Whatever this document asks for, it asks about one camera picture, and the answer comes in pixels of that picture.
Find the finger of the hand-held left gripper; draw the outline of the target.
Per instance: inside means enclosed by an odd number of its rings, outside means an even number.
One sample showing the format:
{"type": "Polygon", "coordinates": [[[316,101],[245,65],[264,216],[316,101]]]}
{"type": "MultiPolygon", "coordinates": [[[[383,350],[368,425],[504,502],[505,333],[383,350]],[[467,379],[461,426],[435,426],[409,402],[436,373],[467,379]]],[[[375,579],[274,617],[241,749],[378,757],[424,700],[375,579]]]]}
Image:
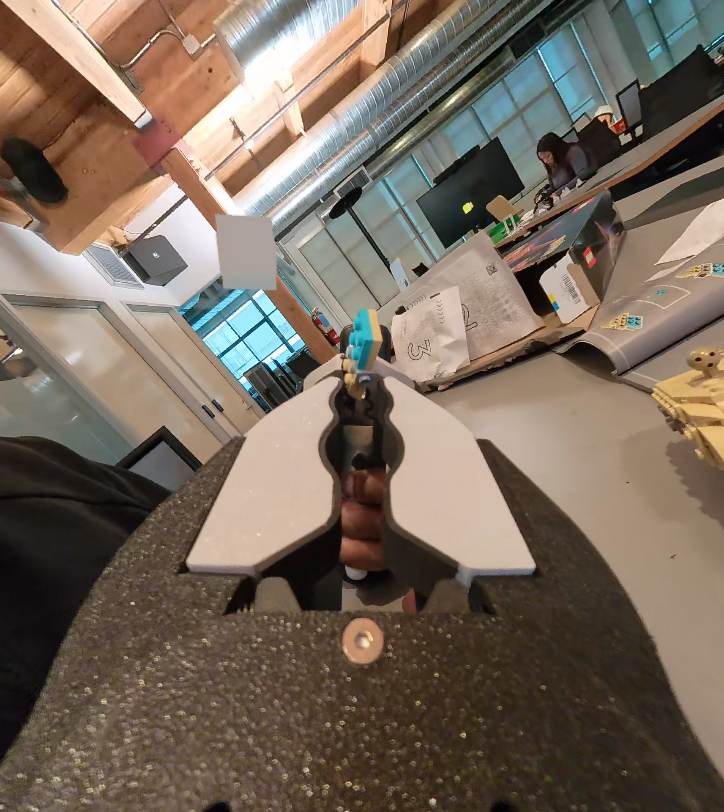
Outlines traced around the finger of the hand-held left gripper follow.
{"type": "Polygon", "coordinates": [[[345,357],[343,355],[335,355],[331,360],[310,372],[303,381],[303,389],[310,389],[330,377],[336,378],[338,376],[343,380],[345,375],[343,368],[344,361],[345,357]]]}
{"type": "Polygon", "coordinates": [[[375,374],[383,379],[396,379],[409,389],[415,389],[415,382],[408,375],[402,373],[384,359],[375,359],[375,374]]]}

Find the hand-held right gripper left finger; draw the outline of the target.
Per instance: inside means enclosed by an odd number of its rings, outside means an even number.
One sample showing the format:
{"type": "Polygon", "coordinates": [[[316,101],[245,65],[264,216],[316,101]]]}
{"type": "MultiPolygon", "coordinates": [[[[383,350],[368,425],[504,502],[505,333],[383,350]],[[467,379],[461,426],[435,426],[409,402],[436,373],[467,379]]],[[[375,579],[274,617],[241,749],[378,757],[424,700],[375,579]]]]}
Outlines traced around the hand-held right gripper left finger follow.
{"type": "Polygon", "coordinates": [[[333,570],[342,497],[328,447],[343,390],[328,376],[246,434],[187,555],[190,572],[324,577],[333,570]]]}

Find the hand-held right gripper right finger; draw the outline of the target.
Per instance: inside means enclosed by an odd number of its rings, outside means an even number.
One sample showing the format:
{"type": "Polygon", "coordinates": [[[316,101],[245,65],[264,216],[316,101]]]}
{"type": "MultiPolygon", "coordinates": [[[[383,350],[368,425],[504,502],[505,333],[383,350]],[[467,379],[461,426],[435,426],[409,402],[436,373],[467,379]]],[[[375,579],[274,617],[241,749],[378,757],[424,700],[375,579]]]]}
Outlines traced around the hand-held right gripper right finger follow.
{"type": "Polygon", "coordinates": [[[409,587],[536,570],[484,450],[448,411],[392,377],[373,383],[373,464],[385,469],[381,542],[409,587]]]}

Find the teal square brick plate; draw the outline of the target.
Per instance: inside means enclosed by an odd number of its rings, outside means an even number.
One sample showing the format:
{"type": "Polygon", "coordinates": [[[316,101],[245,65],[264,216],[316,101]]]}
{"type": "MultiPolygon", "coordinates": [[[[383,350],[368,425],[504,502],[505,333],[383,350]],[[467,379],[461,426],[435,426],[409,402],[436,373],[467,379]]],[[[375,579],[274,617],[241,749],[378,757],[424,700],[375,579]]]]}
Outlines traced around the teal square brick plate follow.
{"type": "Polygon", "coordinates": [[[359,310],[357,316],[354,318],[353,325],[352,325],[352,330],[351,330],[351,333],[350,333],[350,335],[348,337],[347,350],[346,350],[346,356],[350,360],[355,361],[355,364],[356,364],[356,367],[357,367],[358,370],[361,370],[361,369],[358,368],[358,359],[359,359],[359,355],[360,355],[360,350],[358,348],[358,344],[359,344],[360,336],[359,336],[359,334],[357,332],[357,329],[360,327],[358,316],[359,316],[360,311],[362,311],[362,310],[367,310],[367,309],[359,310]]]}

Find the grey desk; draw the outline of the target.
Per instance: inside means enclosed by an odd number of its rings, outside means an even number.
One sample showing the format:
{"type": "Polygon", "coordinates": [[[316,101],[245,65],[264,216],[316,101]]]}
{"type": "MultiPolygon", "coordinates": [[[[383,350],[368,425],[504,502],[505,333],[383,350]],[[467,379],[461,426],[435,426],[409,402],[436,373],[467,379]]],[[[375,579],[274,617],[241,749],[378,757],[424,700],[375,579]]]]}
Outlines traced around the grey desk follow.
{"type": "Polygon", "coordinates": [[[601,362],[589,348],[546,351],[431,398],[493,442],[606,559],[724,777],[724,472],[601,362]]]}

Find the person's left hand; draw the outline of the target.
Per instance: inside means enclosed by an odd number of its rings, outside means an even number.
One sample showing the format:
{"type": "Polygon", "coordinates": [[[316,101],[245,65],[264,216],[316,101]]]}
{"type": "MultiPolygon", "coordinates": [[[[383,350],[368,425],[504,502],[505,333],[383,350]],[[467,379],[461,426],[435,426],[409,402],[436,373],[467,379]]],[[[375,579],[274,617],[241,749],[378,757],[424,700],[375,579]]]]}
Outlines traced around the person's left hand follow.
{"type": "Polygon", "coordinates": [[[368,573],[386,570],[381,545],[386,469],[347,472],[342,478],[339,563],[368,573]]]}

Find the red fire extinguisher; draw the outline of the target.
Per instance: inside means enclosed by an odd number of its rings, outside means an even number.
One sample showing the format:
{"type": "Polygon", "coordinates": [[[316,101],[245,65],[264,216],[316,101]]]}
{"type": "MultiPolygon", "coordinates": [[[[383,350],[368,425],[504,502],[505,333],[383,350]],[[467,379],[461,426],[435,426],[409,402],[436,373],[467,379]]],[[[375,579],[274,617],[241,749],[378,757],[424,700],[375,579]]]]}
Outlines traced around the red fire extinguisher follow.
{"type": "Polygon", "coordinates": [[[311,320],[314,325],[320,330],[325,339],[335,348],[339,347],[340,338],[339,334],[334,330],[330,321],[321,312],[318,307],[311,310],[311,320]]]}

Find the black framed window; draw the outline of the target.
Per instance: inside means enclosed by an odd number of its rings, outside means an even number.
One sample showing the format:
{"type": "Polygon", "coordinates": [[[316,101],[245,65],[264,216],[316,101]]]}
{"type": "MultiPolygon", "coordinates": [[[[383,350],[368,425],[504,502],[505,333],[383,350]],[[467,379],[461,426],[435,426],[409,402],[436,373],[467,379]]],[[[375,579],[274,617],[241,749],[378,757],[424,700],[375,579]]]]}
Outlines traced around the black framed window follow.
{"type": "Polygon", "coordinates": [[[266,291],[230,290],[216,282],[180,314],[265,410],[298,392],[302,378],[289,362],[306,344],[266,291]]]}

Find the black monitor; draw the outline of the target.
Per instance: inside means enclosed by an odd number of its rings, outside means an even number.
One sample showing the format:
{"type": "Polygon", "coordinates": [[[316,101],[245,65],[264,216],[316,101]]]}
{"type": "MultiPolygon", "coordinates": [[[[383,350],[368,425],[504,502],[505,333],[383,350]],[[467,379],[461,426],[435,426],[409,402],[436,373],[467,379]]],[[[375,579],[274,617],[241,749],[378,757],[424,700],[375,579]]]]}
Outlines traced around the black monitor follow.
{"type": "Polygon", "coordinates": [[[175,492],[193,479],[203,464],[173,432],[162,426],[116,466],[175,492]]]}

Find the black pole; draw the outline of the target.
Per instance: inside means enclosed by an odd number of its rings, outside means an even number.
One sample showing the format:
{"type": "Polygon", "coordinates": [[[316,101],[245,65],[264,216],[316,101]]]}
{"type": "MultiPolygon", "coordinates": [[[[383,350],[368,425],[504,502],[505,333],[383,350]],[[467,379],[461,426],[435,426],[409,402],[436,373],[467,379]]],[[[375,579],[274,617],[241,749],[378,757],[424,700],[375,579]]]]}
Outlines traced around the black pole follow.
{"type": "Polygon", "coordinates": [[[384,250],[356,210],[362,196],[363,189],[359,187],[342,195],[328,212],[326,224],[332,240],[372,296],[376,307],[381,307],[393,297],[395,282],[384,250]]]}

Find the black brick set box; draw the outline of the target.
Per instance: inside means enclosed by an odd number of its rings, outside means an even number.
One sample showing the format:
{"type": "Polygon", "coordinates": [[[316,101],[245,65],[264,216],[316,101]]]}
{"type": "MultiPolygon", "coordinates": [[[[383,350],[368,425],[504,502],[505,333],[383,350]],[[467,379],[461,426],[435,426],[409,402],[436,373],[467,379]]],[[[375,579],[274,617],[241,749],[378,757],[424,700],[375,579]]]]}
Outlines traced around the black brick set box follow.
{"type": "Polygon", "coordinates": [[[564,326],[603,301],[625,238],[612,194],[604,191],[502,257],[532,309],[564,326]]]}

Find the glass partition doors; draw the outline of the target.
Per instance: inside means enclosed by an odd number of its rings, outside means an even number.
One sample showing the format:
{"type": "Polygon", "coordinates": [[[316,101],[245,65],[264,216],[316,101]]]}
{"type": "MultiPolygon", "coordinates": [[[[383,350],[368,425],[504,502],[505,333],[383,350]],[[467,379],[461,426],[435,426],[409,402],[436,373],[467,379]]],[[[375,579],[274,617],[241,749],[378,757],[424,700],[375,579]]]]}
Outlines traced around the glass partition doors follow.
{"type": "Polygon", "coordinates": [[[0,294],[0,437],[112,464],[166,429],[206,462],[262,417],[170,306],[0,294]]]}

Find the wooden support beam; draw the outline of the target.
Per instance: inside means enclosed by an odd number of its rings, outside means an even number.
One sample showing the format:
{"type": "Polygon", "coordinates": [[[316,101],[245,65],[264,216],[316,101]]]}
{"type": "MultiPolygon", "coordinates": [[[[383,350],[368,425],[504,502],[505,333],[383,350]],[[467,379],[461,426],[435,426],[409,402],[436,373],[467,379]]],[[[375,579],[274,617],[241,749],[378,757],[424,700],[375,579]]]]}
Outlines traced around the wooden support beam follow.
{"type": "Polygon", "coordinates": [[[265,291],[314,358],[320,363],[332,360],[335,348],[279,277],[271,220],[245,216],[222,184],[207,178],[191,147],[164,119],[152,118],[141,127],[134,147],[146,164],[172,178],[216,232],[225,287],[265,291]]]}

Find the long grey work table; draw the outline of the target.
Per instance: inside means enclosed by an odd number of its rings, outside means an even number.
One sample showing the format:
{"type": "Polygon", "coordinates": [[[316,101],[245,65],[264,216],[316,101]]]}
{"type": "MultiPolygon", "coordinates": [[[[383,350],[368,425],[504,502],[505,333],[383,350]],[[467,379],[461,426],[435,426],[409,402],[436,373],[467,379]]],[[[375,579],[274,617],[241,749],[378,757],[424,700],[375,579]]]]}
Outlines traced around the long grey work table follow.
{"type": "Polygon", "coordinates": [[[506,250],[514,242],[523,239],[529,232],[540,227],[552,218],[590,200],[595,195],[636,177],[664,157],[673,149],[681,147],[702,127],[724,115],[724,95],[709,102],[681,121],[671,125],[648,140],[633,147],[609,164],[601,167],[588,181],[573,189],[567,196],[547,211],[543,211],[528,222],[520,224],[514,233],[494,244],[498,251],[506,250]]]}

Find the black ceiling disc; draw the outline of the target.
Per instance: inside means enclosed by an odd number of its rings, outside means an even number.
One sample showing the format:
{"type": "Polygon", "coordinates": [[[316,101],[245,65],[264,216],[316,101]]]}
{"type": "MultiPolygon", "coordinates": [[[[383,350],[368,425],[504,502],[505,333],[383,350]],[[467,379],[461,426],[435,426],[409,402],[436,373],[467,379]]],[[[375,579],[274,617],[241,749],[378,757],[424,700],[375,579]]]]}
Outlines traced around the black ceiling disc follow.
{"type": "Polygon", "coordinates": [[[2,161],[31,198],[46,206],[66,203],[69,190],[42,150],[20,137],[4,138],[2,161]]]}

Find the large black wall screen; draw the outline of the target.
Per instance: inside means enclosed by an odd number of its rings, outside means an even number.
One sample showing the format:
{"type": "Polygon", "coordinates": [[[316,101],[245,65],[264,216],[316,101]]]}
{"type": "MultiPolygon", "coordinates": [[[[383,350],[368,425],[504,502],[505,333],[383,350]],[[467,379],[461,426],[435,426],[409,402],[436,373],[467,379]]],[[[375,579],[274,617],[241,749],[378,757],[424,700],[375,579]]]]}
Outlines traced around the large black wall screen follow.
{"type": "Polygon", "coordinates": [[[512,200],[524,184],[498,138],[472,148],[437,178],[416,204],[445,249],[488,225],[495,198],[512,200]]]}

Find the black wall speaker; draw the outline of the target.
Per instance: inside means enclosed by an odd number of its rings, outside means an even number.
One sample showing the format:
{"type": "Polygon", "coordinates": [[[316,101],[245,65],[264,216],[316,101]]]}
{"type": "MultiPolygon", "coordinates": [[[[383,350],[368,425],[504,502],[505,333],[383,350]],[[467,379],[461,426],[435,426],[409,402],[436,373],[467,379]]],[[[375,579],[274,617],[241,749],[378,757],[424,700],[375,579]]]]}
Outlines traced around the black wall speaker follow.
{"type": "Polygon", "coordinates": [[[147,285],[164,287],[176,279],[188,263],[166,236],[150,236],[134,241],[121,259],[147,285]]]}

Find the white wall vent grille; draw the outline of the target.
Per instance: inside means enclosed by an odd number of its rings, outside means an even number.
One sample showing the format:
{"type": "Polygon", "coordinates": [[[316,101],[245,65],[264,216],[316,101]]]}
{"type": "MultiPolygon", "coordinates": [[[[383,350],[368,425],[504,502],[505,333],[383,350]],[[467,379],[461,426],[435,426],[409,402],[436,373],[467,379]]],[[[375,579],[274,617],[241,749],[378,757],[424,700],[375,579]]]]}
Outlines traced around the white wall vent grille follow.
{"type": "Polygon", "coordinates": [[[112,247],[92,244],[83,251],[82,256],[112,287],[144,290],[144,283],[112,247]]]}

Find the large silver ventilation duct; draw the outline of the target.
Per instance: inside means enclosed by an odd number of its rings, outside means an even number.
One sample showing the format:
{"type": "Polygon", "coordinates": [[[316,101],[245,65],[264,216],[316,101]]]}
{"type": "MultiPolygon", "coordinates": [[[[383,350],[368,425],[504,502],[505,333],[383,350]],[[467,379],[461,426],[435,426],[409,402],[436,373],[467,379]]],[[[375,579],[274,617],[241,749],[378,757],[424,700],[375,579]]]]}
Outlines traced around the large silver ventilation duct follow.
{"type": "Polygon", "coordinates": [[[213,31],[240,84],[262,93],[354,9],[359,1],[240,1],[213,31]]]}

